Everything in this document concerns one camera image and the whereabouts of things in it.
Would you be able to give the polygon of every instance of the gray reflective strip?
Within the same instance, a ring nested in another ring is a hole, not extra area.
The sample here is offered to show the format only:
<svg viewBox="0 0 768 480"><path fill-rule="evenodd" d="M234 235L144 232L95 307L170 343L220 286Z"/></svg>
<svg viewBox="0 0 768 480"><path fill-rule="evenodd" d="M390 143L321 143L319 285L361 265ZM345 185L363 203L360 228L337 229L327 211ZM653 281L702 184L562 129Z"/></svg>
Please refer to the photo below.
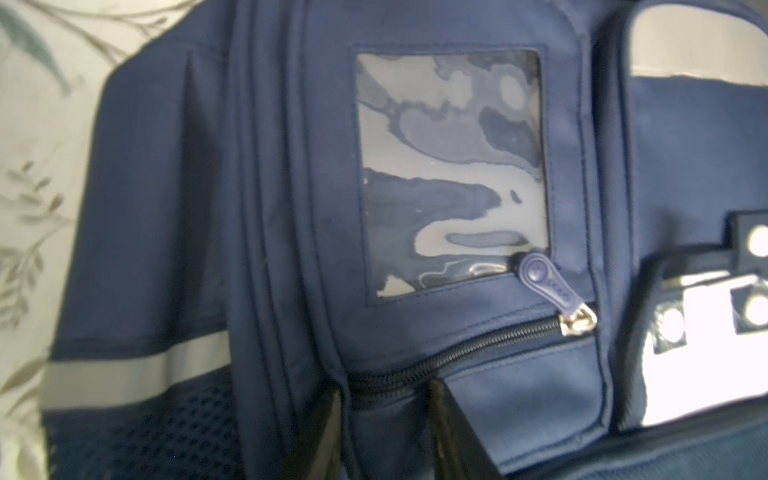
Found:
<svg viewBox="0 0 768 480"><path fill-rule="evenodd" d="M136 359L51 362L45 371L41 407L107 408L141 402L231 362L228 332L198 337Z"/></svg>
<svg viewBox="0 0 768 480"><path fill-rule="evenodd" d="M655 5L634 20L635 77L687 76L768 86L768 35L742 18L689 5Z"/></svg>

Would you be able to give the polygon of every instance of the black zipper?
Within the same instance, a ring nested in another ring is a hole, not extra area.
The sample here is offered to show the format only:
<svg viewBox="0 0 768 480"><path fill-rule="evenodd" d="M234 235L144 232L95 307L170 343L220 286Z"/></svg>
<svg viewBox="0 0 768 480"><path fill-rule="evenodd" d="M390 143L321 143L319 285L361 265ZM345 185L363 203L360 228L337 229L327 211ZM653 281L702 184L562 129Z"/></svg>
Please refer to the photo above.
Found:
<svg viewBox="0 0 768 480"><path fill-rule="evenodd" d="M401 396L415 387L427 383L435 377L440 369L473 353L554 334L561 334L560 319L556 316L510 326L459 343L398 372L379 375L352 374L349 376L349 389L356 396L379 398Z"/></svg>
<svg viewBox="0 0 768 480"><path fill-rule="evenodd" d="M392 398L408 393L434 378L440 369L481 350L510 346L559 333L562 337L591 332L598 318L565 282L557 267L538 251L526 253L517 265L520 281L555 305L560 314L480 335L398 372L351 374L349 389L366 400Z"/></svg>

